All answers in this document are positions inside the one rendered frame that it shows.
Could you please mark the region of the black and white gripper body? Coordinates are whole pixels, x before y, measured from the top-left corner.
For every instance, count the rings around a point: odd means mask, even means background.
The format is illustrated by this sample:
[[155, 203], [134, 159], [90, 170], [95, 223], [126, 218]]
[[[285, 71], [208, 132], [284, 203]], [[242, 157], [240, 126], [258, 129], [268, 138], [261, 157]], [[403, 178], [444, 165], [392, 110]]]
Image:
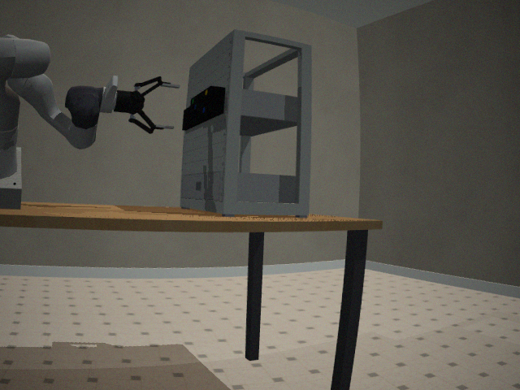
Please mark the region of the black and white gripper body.
[[139, 112], [135, 105], [137, 104], [141, 109], [144, 108], [145, 98], [142, 97], [139, 100], [136, 100], [136, 97], [141, 95], [137, 90], [136, 91], [123, 91], [117, 90], [117, 100], [115, 104], [115, 112], [124, 112], [129, 114], [136, 114]]

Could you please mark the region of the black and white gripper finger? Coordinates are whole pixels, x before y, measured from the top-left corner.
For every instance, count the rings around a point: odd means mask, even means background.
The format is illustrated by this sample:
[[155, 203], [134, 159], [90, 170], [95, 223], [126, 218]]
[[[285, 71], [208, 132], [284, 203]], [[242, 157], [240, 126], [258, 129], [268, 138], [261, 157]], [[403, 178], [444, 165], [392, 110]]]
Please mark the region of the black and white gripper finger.
[[146, 90], [144, 93], [142, 93], [141, 95], [139, 95], [138, 97], [136, 97], [136, 100], [139, 100], [140, 98], [144, 97], [147, 93], [151, 92], [152, 90], [156, 89], [158, 86], [162, 86], [162, 87], [169, 87], [169, 88], [180, 88], [180, 85], [177, 85], [177, 84], [171, 84], [171, 83], [167, 83], [167, 82], [162, 82], [162, 77], [159, 76], [159, 77], [156, 77], [156, 78], [153, 78], [151, 80], [147, 80], [145, 82], [142, 82], [142, 83], [135, 83], [134, 84], [134, 91], [140, 89], [141, 87], [145, 86], [145, 85], [148, 85], [148, 84], [151, 84], [153, 82], [158, 82], [156, 85], [154, 85], [153, 87], [151, 87], [150, 89]]
[[154, 123], [149, 119], [149, 117], [144, 113], [144, 111], [137, 104], [135, 105], [135, 108], [139, 111], [137, 113], [143, 118], [143, 120], [150, 126], [151, 129], [148, 128], [147, 126], [145, 126], [140, 121], [138, 121], [136, 119], [136, 117], [134, 117], [132, 114], [130, 115], [130, 119], [128, 120], [128, 122], [136, 124], [140, 128], [147, 131], [149, 134], [153, 133], [154, 129], [164, 129], [164, 128], [174, 129], [174, 127], [172, 127], [172, 126], [157, 125], [157, 124], [154, 125]]

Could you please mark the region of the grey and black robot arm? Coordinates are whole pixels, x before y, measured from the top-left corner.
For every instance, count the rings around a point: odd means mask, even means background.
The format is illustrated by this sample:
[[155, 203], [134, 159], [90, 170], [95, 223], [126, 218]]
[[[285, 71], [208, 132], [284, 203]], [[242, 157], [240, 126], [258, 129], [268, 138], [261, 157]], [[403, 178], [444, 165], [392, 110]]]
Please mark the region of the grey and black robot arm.
[[[80, 150], [95, 142], [99, 112], [112, 113], [115, 109], [118, 76], [112, 76], [102, 88], [71, 87], [65, 101], [71, 113], [71, 119], [68, 118], [58, 108], [54, 86], [44, 75], [50, 58], [45, 42], [9, 34], [0, 37], [0, 179], [17, 172], [19, 96]], [[6, 81], [12, 90], [6, 87]]]

